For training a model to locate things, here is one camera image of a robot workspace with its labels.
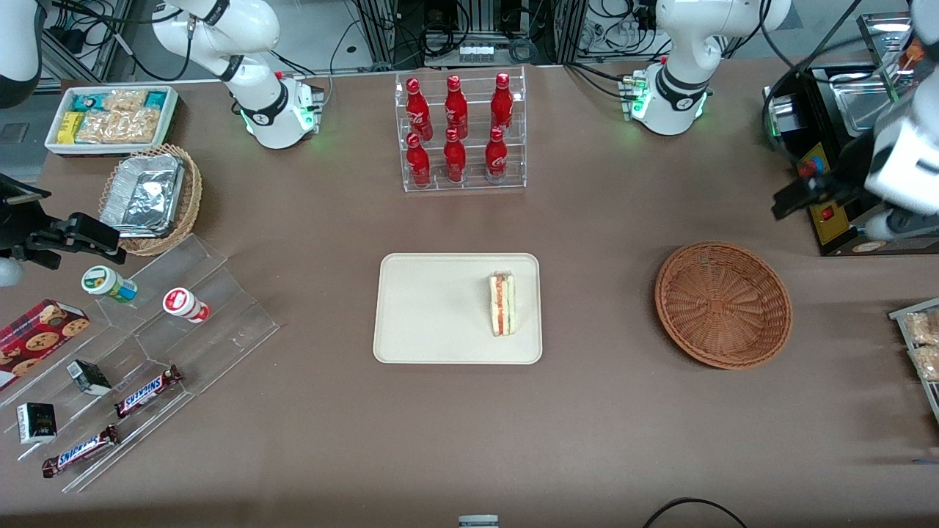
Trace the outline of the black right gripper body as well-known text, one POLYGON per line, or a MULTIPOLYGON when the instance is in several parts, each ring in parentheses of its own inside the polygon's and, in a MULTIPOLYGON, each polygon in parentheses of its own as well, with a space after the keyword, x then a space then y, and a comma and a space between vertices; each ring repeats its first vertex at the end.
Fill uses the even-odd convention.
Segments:
POLYGON ((40 266, 59 266, 68 220, 45 213, 40 201, 49 191, 1 175, 1 257, 40 266))

